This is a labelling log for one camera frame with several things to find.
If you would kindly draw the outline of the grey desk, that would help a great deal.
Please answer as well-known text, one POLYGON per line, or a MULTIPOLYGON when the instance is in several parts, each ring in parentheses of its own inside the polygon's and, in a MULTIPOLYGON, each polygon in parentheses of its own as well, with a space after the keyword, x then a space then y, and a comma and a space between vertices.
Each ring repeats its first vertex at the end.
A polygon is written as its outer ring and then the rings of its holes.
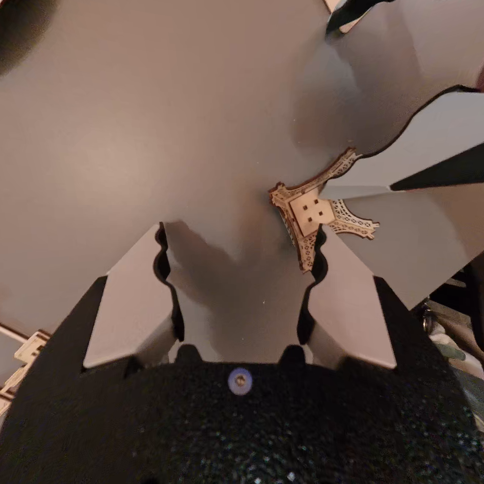
POLYGON ((475 86, 483 1, 30 1, 1 22, 1 322, 53 333, 165 223, 185 341, 273 362, 310 275, 268 190, 475 86))

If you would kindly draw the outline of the wooden tower base model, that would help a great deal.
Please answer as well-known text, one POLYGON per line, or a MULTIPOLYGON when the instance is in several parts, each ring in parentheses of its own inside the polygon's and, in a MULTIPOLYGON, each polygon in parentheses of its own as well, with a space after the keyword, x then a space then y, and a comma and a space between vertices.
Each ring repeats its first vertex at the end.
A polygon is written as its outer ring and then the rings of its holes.
POLYGON ((347 148, 330 166, 302 184, 287 186, 278 182, 269 191, 270 204, 281 215, 297 250, 299 268, 303 274, 310 272, 313 267, 320 224, 330 227, 336 234, 352 234, 368 240, 375 237, 379 222, 355 215, 342 199, 319 197, 328 181, 344 175, 359 158, 355 148, 347 148))

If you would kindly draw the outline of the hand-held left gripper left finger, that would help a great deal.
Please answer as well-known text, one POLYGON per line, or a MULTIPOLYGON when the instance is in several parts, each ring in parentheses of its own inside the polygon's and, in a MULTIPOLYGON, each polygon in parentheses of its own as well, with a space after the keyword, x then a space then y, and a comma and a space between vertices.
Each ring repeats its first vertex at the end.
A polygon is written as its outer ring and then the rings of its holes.
POLYGON ((83 367, 134 357, 144 367, 169 363, 185 323, 162 222, 153 225, 107 273, 83 367))

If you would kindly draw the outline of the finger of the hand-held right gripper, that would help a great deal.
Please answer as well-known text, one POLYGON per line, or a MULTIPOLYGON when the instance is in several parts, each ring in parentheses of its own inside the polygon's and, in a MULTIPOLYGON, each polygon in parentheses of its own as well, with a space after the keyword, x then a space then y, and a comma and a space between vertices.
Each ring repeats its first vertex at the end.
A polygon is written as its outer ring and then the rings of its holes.
POLYGON ((413 114, 386 147, 365 154, 325 189, 390 189, 395 182, 483 143, 483 93, 452 87, 413 114))
POLYGON ((347 33, 364 15, 380 3, 394 1, 326 1, 329 17, 326 24, 326 35, 337 32, 347 33))

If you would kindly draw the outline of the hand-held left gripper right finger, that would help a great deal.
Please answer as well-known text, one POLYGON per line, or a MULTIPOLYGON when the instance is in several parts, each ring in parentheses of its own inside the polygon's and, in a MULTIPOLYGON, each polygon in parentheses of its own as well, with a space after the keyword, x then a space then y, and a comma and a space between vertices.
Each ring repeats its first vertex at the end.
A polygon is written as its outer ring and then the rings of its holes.
POLYGON ((311 275, 314 281, 304 293, 297 337, 312 353, 312 364, 336 370, 354 359, 395 369, 374 274, 327 227, 318 227, 311 275))

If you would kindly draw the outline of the slotted wooden sheet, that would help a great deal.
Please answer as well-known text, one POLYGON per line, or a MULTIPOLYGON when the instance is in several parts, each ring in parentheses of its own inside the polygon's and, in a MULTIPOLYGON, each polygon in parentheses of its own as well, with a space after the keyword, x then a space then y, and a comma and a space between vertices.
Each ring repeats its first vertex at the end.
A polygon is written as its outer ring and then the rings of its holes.
POLYGON ((39 329, 32 336, 26 336, 1 323, 1 335, 14 339, 21 344, 13 356, 15 360, 21 363, 21 366, 1 384, 1 422, 3 422, 3 419, 15 399, 16 392, 22 380, 25 378, 41 350, 51 338, 51 334, 45 330, 39 329))

